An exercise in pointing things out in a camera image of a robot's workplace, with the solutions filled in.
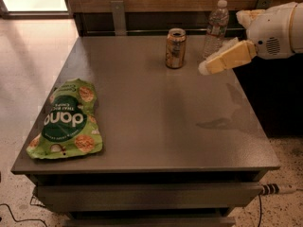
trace table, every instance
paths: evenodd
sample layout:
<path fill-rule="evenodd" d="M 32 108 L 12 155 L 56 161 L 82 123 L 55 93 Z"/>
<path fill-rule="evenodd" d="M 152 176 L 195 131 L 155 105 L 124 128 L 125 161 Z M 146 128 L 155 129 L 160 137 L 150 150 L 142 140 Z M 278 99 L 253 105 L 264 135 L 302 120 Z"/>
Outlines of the table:
<path fill-rule="evenodd" d="M 279 168 L 234 72 L 199 74 L 202 37 L 187 37 L 180 69 L 165 66 L 165 44 L 165 36 L 76 41 L 54 88 L 73 78 L 95 84 L 103 150 L 30 159 L 25 149 L 42 130 L 47 101 L 11 170 L 36 184 L 48 209 L 69 214 L 65 226 L 117 218 L 118 226 L 232 226 L 230 211 Z"/>

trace speckled floor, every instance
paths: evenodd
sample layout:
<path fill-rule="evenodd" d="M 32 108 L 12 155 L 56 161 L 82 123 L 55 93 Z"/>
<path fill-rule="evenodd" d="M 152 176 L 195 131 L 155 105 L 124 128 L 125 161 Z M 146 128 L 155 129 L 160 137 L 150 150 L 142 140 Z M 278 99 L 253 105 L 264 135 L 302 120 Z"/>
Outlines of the speckled floor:
<path fill-rule="evenodd" d="M 11 174 L 10 169 L 77 37 L 72 20 L 0 19 L 0 204 L 8 204 L 17 219 L 39 218 L 48 227 L 62 226 L 66 216 L 30 205 L 33 184 L 25 176 Z M 303 139 L 270 141 L 282 167 L 261 182 L 303 187 Z M 261 199 L 261 226 L 303 226 L 302 191 Z M 258 226 L 258 198 L 231 216 L 237 227 Z M 0 205 L 0 218 L 1 227 L 44 226 L 40 221 L 15 223 L 4 205 Z"/>

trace logo on bag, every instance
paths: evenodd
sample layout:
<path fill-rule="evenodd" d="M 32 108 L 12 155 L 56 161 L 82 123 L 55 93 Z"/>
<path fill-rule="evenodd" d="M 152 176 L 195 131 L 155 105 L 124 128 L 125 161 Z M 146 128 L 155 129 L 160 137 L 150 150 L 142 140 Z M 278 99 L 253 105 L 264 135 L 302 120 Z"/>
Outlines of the logo on bag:
<path fill-rule="evenodd" d="M 73 96 L 58 96 L 52 103 L 50 114 L 45 118 L 42 136 L 52 142 L 69 140 L 85 127 L 87 115 Z"/>

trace vent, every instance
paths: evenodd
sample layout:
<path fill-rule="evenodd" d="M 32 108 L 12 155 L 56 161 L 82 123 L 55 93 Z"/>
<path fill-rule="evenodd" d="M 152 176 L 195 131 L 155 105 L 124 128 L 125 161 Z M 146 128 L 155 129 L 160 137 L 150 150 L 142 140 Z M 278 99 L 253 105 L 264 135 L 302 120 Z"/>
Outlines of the vent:
<path fill-rule="evenodd" d="M 269 38 L 266 42 L 267 52 L 271 55 L 276 55 L 280 52 L 280 43 L 277 38 Z"/>

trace chip bag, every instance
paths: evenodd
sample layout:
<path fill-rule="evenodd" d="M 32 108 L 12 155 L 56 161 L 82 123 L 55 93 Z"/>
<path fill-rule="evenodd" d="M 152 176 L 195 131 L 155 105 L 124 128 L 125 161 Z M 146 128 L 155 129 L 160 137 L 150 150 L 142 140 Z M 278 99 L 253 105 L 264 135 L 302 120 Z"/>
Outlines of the chip bag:
<path fill-rule="evenodd" d="M 58 159 L 102 150 L 94 118 L 96 91 L 92 83 L 68 80 L 50 96 L 51 111 L 42 132 L 27 147 L 31 158 Z"/>

